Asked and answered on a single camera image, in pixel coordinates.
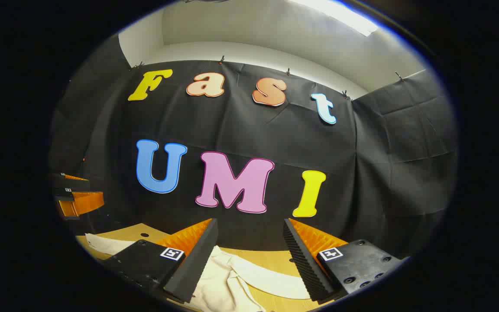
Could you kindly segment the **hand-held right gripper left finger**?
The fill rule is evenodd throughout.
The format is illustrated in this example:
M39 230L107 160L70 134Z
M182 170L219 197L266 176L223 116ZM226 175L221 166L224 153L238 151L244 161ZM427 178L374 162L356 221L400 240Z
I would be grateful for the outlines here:
M210 218L158 243L135 241L102 265L155 299L189 303L217 237L218 220Z

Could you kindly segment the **cream button shirt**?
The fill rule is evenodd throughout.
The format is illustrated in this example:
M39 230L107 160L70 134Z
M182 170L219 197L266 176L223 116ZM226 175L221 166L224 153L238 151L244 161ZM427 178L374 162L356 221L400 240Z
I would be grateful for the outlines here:
M307 312L310 299L288 251L214 247L190 302L196 312Z

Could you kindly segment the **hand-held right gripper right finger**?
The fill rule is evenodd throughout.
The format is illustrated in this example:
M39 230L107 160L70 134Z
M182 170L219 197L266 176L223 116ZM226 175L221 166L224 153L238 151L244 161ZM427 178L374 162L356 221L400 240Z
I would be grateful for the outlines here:
M291 218L284 220L283 237L311 300L319 304L360 292L406 262L365 239L346 242Z

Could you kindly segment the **black backdrop cloth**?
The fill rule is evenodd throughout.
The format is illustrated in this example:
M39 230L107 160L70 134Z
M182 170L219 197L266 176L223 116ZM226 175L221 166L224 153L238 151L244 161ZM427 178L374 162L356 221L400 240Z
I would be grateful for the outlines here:
M285 250L307 170L325 174L301 222L407 257L442 222L456 122L429 69L350 100L281 71L217 59L132 68L107 39L73 75L50 127L48 166L87 178L102 208L78 234L137 223L174 233L218 219L218 245Z

